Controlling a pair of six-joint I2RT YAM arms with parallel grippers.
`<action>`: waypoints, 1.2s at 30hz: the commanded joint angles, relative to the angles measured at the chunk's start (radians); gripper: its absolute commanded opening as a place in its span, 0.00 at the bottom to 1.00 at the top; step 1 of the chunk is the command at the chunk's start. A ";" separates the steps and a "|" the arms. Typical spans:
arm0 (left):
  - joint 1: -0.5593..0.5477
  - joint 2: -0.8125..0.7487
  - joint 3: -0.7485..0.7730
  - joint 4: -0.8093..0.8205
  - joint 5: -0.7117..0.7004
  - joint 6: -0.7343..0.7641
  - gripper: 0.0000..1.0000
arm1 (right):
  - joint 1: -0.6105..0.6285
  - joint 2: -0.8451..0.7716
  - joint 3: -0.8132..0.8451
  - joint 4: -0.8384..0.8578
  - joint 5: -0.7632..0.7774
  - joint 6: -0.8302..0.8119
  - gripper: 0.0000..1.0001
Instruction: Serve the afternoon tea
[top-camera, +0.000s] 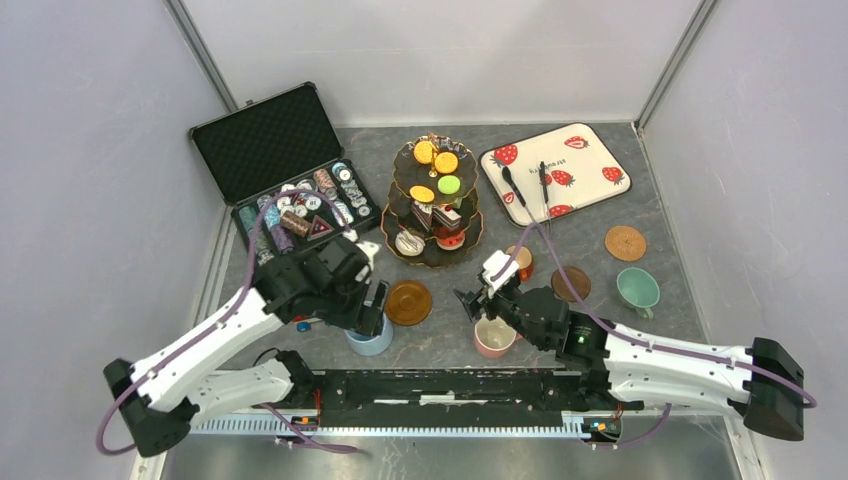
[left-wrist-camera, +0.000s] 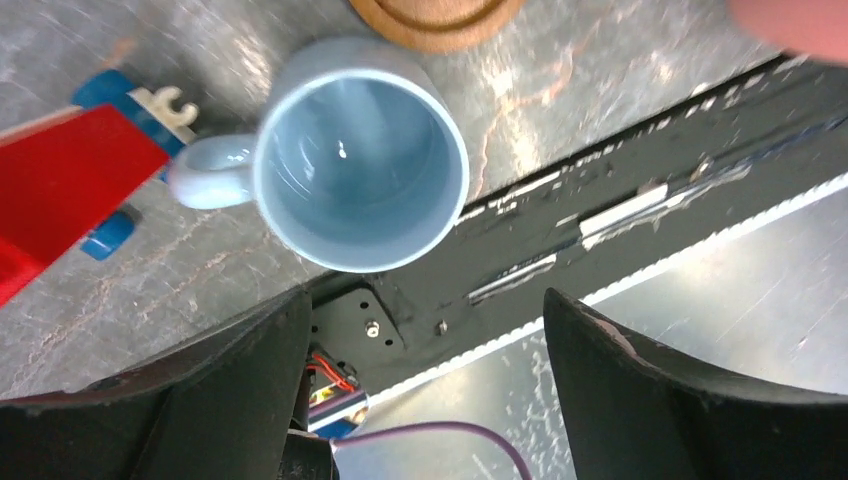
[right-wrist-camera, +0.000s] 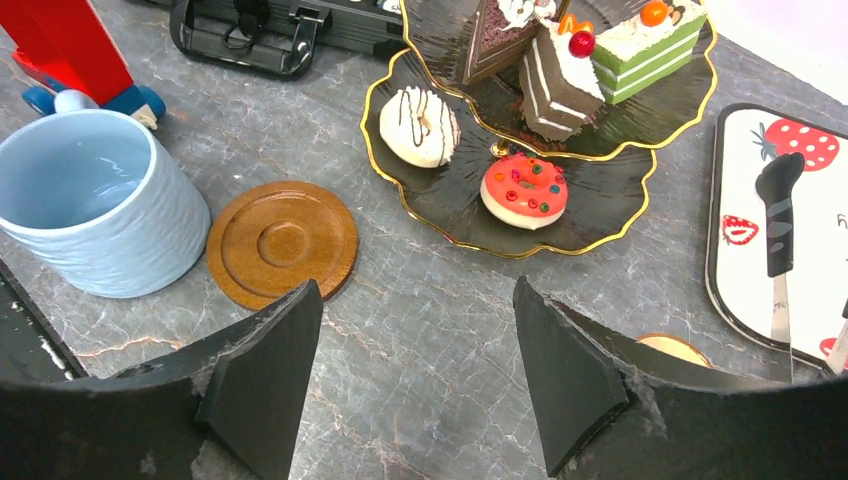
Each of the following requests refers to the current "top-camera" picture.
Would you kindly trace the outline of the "light blue mug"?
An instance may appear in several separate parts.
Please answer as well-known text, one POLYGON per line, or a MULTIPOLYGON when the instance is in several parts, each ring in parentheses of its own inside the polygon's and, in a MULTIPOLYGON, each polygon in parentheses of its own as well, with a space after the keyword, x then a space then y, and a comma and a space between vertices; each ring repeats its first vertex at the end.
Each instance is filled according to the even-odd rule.
POLYGON ((393 323, 383 317, 382 331, 376 336, 365 336, 353 331, 345 331, 349 347, 358 355, 372 357, 381 354, 391 345, 394 338, 393 323))

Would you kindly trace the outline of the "amber glass saucer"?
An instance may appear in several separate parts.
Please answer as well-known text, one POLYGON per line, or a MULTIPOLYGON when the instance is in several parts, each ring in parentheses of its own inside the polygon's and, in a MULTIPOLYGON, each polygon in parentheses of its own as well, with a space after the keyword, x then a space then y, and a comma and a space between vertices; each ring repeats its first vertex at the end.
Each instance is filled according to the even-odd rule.
POLYGON ((385 313, 397 325, 414 326, 429 316, 432 305, 432 295, 423 283, 403 280, 390 287, 385 313))

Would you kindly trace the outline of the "pink mug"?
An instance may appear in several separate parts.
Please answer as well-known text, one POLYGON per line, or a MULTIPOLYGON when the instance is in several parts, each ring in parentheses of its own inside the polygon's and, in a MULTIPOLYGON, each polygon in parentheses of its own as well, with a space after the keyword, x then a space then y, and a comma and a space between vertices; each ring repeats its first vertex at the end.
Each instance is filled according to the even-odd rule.
POLYGON ((474 324, 474 345, 485 358, 504 356, 521 339, 521 335, 503 319, 481 318, 474 324))

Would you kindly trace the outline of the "red strawberry toy tart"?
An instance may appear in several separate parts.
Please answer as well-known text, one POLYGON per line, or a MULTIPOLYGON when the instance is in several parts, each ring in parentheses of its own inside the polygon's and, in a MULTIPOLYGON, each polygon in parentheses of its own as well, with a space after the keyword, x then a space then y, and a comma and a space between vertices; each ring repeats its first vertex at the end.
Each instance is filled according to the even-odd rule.
POLYGON ((442 232, 436 236, 437 246, 444 251, 454 251, 461 248, 466 241, 466 234, 462 230, 442 232))

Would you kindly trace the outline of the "small orange brown cup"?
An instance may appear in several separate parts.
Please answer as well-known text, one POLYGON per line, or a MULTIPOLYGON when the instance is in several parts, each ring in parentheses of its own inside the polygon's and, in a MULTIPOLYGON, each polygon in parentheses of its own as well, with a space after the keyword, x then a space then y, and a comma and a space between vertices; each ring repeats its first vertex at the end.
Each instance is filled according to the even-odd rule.
POLYGON ((519 265, 519 275, 521 282, 527 282, 534 272, 534 259, 530 249, 526 246, 518 248, 516 245, 512 245, 506 249, 505 253, 507 255, 517 253, 515 261, 519 265))

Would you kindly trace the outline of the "white chocolate striped toy donut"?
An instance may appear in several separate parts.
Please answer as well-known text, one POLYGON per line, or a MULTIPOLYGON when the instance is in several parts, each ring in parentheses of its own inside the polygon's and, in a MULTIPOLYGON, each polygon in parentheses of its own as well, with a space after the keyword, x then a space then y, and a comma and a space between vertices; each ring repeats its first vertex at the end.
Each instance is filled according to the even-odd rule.
POLYGON ((405 257, 415 257, 423 253, 426 242, 425 240, 410 232, 402 229, 395 237, 395 248, 399 254, 405 257))

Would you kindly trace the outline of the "strawberry layer cake slice toy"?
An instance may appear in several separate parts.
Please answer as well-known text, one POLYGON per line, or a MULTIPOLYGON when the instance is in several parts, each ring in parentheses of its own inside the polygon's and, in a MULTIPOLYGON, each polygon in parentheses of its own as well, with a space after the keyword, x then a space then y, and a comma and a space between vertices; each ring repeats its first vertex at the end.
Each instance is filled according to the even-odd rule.
POLYGON ((462 216, 451 205, 437 205, 432 209, 433 218, 448 231, 457 230, 461 226, 462 216))

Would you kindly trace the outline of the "three-tier black gold cake stand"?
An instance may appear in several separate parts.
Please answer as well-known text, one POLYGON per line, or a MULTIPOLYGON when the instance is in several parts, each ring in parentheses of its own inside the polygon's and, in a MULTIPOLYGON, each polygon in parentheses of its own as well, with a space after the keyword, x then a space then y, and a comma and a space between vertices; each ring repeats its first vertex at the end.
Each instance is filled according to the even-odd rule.
POLYGON ((387 205, 381 218, 381 231, 385 236, 385 244, 389 250, 400 260, 414 266, 443 268, 463 262, 469 252, 480 242, 484 229, 483 214, 480 211, 476 187, 477 179, 476 160, 471 150, 463 143, 433 132, 406 142, 397 151, 393 161, 392 181, 389 187, 387 205), (458 156, 459 167, 455 172, 449 174, 455 175, 461 180, 462 187, 458 193, 454 195, 441 194, 438 191, 437 182, 443 175, 435 171, 433 162, 429 165, 422 165, 414 159, 413 148, 420 140, 430 140, 437 148, 438 153, 450 151, 458 156), (439 233, 450 231, 441 227, 434 218, 432 231, 430 233, 422 231, 411 212, 413 199, 409 195, 409 189, 415 185, 428 187, 435 193, 434 201, 429 203, 433 207, 451 205, 462 216, 461 226, 457 230, 465 232, 466 241, 461 248, 454 251, 444 251, 437 246, 436 236, 439 233), (405 257, 397 252, 394 240, 402 229, 409 230, 425 240, 426 247, 422 254, 415 257, 405 257))

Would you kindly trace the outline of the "chocolate cake slice toy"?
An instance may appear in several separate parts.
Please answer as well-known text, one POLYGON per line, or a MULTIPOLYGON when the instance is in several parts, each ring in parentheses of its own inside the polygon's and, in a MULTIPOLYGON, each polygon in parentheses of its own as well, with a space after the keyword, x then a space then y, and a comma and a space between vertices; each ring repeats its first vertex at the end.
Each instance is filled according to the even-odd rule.
POLYGON ((432 231, 433 206, 429 203, 422 203, 420 201, 413 200, 411 204, 411 212, 422 231, 424 233, 430 233, 432 231))

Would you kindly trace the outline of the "dark brown wooden coaster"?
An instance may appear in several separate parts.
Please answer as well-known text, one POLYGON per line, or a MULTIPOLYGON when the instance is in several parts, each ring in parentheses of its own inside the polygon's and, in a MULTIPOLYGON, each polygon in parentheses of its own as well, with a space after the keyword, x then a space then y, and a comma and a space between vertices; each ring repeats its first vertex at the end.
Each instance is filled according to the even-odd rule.
POLYGON ((551 275, 551 288, 556 296, 567 302, 576 302, 577 298, 585 300, 592 289, 589 276, 574 266, 564 267, 565 275, 554 271, 551 275))

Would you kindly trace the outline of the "green toy macaron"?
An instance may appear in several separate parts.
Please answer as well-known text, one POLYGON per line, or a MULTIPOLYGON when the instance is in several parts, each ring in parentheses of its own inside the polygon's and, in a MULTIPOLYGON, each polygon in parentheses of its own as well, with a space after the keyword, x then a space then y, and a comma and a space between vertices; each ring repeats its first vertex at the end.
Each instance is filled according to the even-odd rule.
POLYGON ((437 182, 438 191, 443 195, 454 195, 461 187, 461 180, 455 175, 443 175, 437 182))

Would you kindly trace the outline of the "orange toy macaron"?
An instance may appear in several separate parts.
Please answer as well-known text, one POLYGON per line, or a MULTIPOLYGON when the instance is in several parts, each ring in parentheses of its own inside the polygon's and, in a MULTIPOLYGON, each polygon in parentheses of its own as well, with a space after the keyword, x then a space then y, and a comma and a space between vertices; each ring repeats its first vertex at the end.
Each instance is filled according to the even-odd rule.
POLYGON ((438 174, 449 175, 459 167, 459 158, 450 151, 440 152, 433 160, 433 166, 438 174))
POLYGON ((430 140, 420 140, 413 148, 414 159, 422 165, 431 164, 437 154, 437 148, 430 140))
POLYGON ((434 201, 435 193, 428 187, 415 185, 409 189, 410 197, 422 204, 428 204, 434 201))

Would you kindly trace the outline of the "black handled metal tongs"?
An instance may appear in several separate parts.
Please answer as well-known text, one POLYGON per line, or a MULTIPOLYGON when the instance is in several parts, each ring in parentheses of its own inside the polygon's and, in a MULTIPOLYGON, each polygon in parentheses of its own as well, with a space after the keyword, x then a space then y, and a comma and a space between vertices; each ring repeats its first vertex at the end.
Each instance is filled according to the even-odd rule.
POLYGON ((512 195, 510 202, 504 201, 504 211, 510 221, 516 226, 528 226, 531 223, 550 226, 551 217, 547 207, 547 186, 539 183, 537 177, 535 183, 522 179, 518 174, 508 167, 502 167, 500 176, 507 187, 507 192, 512 195))

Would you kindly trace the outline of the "woven rattan coaster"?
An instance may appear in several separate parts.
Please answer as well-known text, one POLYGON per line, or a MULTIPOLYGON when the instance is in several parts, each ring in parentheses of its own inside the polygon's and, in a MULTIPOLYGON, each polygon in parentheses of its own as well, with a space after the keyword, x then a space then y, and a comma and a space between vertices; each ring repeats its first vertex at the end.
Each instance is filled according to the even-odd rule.
POLYGON ((643 234, 627 225, 610 228, 605 235, 604 245, 614 258, 625 262, 635 262, 647 251, 647 242, 643 234))

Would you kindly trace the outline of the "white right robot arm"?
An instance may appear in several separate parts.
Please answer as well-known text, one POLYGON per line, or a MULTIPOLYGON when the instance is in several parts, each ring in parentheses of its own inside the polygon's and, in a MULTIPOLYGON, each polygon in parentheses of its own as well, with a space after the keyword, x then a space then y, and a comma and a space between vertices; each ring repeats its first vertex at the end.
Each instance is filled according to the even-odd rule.
POLYGON ((758 434, 804 438, 804 373, 777 341, 715 346, 647 334, 573 311, 549 287, 521 291, 456 291, 472 320, 502 320, 537 349, 581 377, 580 400, 591 408, 672 404, 742 420, 758 434))

